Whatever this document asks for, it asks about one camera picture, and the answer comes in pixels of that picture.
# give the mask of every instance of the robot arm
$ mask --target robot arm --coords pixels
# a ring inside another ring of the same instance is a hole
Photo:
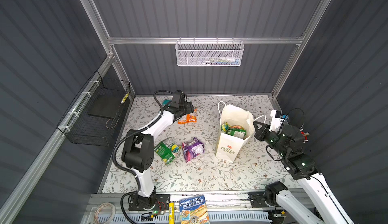
[[[341,204],[337,201],[325,181],[322,173],[315,167],[313,159],[302,152],[303,144],[307,141],[306,134],[292,125],[283,126],[284,119],[281,111],[271,111],[271,125],[255,121],[255,138],[268,143],[266,147],[275,150],[285,169],[306,191],[315,207],[323,217],[324,223],[354,224]],[[269,206],[279,205],[285,208],[301,224],[323,223],[311,211],[303,206],[281,182],[274,182],[266,186],[265,202]]]
[[[161,111],[152,121],[142,129],[129,130],[126,137],[119,143],[124,142],[121,160],[125,163],[126,168],[118,166],[118,163],[114,161],[119,169],[128,171],[135,176],[138,191],[134,194],[137,195],[138,205],[145,209],[152,208],[156,202],[156,188],[149,170],[154,159],[154,140],[174,121],[183,115],[194,112],[192,103],[187,102],[187,96],[182,91],[175,91],[172,94],[172,100],[164,107],[157,101]]]

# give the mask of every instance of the wire basket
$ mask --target wire basket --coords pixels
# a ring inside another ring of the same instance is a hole
[[[244,52],[242,41],[177,41],[178,66],[240,66]]]
[[[69,112],[71,106],[68,108],[60,121],[62,122],[65,116],[70,114],[71,117],[67,125],[59,126],[58,124],[57,128],[65,134],[71,143],[114,146],[130,103],[129,91],[128,81],[100,77],[88,92],[81,93],[85,94],[85,97],[76,110]],[[122,104],[118,101],[117,112],[113,119],[88,114],[99,96],[122,99]]]

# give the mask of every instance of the red wire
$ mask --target red wire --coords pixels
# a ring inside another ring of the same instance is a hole
[[[302,135],[304,134],[304,132],[303,131],[300,131],[300,133],[302,133]],[[304,136],[305,137],[305,140],[307,140],[307,136]]]
[[[161,203],[162,203],[163,206],[164,206],[164,210],[167,210],[167,209],[166,209],[166,205],[164,204],[164,202],[161,202]]]
[[[158,215],[160,214],[160,211],[162,210],[162,206],[160,205],[160,202],[158,201],[158,204],[159,204],[159,212],[158,212]]]

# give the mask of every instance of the floral tablecloth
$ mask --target floral tablecloth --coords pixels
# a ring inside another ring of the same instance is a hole
[[[160,102],[165,99],[168,98],[158,97]],[[220,120],[217,103],[224,101],[226,104],[238,106],[250,111],[254,117],[264,114],[270,122],[272,105],[268,96],[192,96],[189,97],[189,101],[192,101],[197,109],[197,122],[184,125],[174,122],[157,137],[155,142],[157,144],[163,139],[172,137],[175,143],[180,145],[182,141],[191,141],[195,136],[205,144],[205,153],[188,163],[181,153],[169,165],[165,165],[155,154],[151,175],[158,192],[264,189],[265,185],[274,181],[281,181],[289,188],[300,188],[283,165],[275,162],[266,153],[265,142],[251,138],[241,149],[234,163],[215,156]],[[129,129],[139,129],[147,124],[158,111],[159,106],[152,97],[135,98],[123,136]],[[120,159],[121,153],[122,147],[116,157],[118,162],[124,165]],[[134,189],[136,181],[133,176],[112,164],[102,192],[129,192]]]

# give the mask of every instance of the book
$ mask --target book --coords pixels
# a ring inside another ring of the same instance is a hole
[[[205,196],[197,195],[179,201],[181,224],[210,224]]]

